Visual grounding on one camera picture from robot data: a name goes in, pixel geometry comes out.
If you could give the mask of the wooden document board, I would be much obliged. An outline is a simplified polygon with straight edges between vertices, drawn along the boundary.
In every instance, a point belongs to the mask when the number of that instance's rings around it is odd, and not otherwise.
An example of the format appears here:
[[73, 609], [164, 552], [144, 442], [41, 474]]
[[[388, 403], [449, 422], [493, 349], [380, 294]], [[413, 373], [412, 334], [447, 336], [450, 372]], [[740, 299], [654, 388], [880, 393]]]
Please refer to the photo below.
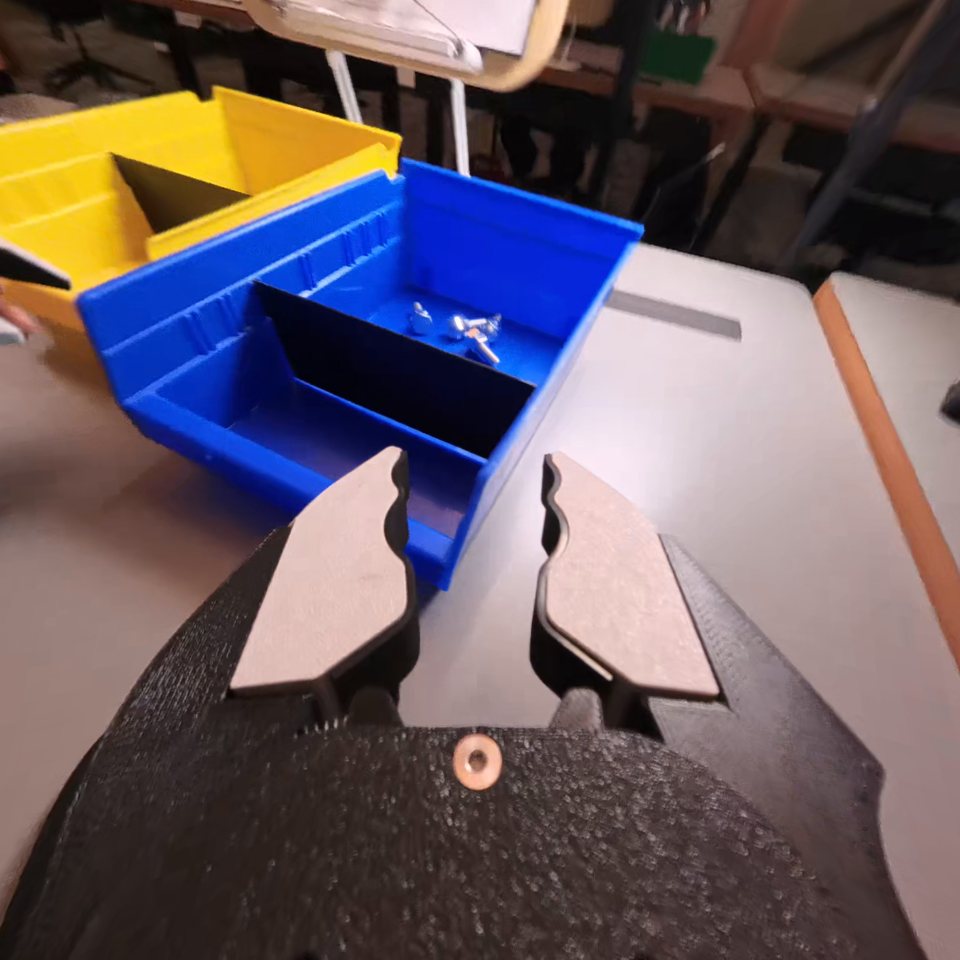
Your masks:
[[467, 86], [509, 92], [545, 69], [570, 3], [536, 1], [521, 55], [482, 50], [445, 27], [421, 1], [243, 1], [262, 30], [291, 42]]

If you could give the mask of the large yellow plastic bin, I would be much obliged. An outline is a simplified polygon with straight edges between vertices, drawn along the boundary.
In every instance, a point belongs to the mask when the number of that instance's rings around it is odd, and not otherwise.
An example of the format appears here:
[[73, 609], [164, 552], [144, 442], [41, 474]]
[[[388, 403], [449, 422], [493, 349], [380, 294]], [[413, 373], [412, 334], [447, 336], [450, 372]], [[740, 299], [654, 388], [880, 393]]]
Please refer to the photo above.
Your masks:
[[[369, 173], [398, 172], [402, 138], [215, 86], [2, 126], [2, 238], [64, 270], [71, 290], [2, 278], [58, 330], [83, 332], [82, 292]], [[249, 198], [154, 234], [112, 155]]]

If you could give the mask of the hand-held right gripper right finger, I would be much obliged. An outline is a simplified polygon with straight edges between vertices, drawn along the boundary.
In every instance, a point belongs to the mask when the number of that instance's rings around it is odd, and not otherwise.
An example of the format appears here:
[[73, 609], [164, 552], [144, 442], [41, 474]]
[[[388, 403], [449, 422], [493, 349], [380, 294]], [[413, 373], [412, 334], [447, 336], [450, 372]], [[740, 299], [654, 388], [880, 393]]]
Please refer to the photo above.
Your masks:
[[559, 698], [596, 694], [607, 721], [634, 719], [651, 698], [721, 702], [666, 547], [642, 510], [563, 452], [544, 457], [541, 501], [536, 677]]

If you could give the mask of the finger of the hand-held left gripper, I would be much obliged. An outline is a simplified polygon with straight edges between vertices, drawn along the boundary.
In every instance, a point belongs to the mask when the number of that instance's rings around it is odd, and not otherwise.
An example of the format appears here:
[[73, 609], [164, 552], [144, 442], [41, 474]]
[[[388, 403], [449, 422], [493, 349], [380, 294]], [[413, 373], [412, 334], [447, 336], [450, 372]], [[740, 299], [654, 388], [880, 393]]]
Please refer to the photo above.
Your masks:
[[69, 274], [5, 238], [1, 239], [1, 278], [63, 291], [71, 290]]

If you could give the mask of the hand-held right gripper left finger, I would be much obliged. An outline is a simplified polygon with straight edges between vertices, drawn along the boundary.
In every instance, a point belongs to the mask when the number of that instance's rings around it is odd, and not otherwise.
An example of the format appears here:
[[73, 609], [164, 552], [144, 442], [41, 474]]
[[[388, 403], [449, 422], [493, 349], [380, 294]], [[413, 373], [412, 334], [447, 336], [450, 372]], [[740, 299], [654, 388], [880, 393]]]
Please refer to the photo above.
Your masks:
[[399, 698], [417, 662], [416, 577], [405, 553], [409, 485], [406, 451], [389, 446], [291, 522], [231, 695], [309, 693], [328, 720], [366, 688]]

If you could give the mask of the printed instruction sheet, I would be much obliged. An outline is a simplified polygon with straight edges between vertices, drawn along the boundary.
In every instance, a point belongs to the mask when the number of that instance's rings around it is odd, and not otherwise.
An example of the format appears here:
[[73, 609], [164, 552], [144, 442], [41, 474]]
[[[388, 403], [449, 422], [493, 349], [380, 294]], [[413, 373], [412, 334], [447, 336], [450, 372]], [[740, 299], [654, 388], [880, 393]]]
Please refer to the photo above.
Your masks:
[[457, 37], [482, 50], [524, 52], [537, 1], [420, 1]]

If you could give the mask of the blue plastic bin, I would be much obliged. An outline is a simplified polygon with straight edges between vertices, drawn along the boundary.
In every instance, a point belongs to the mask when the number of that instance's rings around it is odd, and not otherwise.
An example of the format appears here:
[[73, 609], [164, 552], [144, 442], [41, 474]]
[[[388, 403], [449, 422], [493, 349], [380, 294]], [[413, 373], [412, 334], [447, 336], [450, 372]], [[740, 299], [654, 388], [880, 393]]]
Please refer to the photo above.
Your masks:
[[[296, 514], [379, 451], [408, 454], [407, 554], [446, 590], [568, 379], [640, 224], [405, 160], [78, 296], [147, 438]], [[474, 359], [449, 320], [502, 317], [494, 370], [534, 385], [483, 459], [294, 377], [256, 282]], [[434, 331], [411, 335], [421, 303]]]

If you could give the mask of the black bin divider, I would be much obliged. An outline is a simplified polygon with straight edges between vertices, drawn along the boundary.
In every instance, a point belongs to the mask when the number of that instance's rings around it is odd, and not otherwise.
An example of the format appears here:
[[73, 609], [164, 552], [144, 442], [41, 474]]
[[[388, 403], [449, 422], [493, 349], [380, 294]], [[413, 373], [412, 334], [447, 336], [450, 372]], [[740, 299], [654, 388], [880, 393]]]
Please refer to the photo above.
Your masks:
[[112, 154], [111, 159], [154, 234], [172, 231], [250, 198], [241, 191], [119, 154]]
[[262, 281], [260, 306], [293, 376], [402, 426], [488, 459], [535, 386]]

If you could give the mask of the green plastic bin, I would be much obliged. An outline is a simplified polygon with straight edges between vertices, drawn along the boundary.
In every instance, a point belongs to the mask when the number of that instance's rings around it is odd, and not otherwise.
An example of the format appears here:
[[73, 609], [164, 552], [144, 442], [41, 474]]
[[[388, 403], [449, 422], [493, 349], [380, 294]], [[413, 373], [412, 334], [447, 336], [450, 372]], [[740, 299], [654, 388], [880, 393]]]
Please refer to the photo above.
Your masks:
[[654, 27], [637, 76], [655, 82], [699, 85], [716, 47], [717, 40], [710, 35], [678, 34]]

